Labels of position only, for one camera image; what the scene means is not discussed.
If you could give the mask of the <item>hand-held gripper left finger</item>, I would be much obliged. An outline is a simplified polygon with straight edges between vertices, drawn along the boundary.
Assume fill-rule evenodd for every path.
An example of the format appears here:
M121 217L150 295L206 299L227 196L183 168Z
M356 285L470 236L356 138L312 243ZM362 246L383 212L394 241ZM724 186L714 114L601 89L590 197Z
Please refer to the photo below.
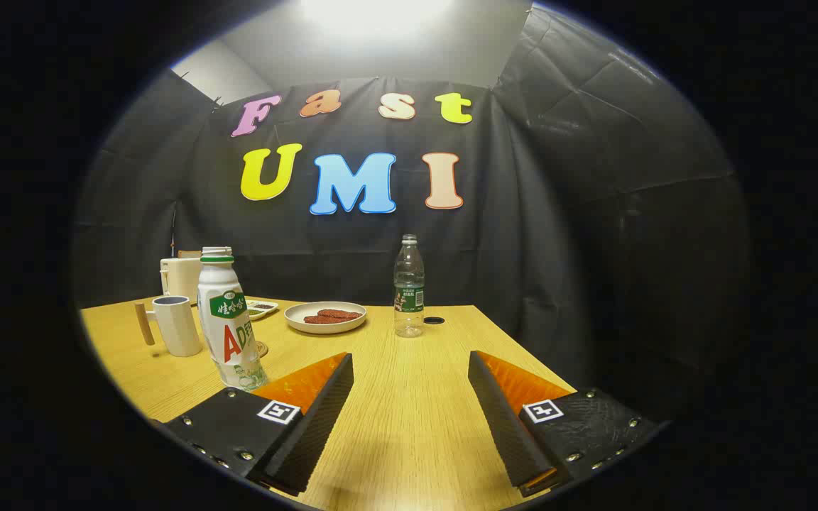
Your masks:
M337 353L248 392L228 386L161 430L254 484L304 492L354 384Z

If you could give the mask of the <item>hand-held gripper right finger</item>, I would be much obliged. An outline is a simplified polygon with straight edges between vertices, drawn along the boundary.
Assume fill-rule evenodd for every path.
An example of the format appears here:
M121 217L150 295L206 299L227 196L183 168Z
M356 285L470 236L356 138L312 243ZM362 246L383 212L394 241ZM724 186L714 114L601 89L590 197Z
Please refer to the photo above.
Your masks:
M593 478L660 428L603 390L571 391L483 351L470 353L468 379L523 497Z

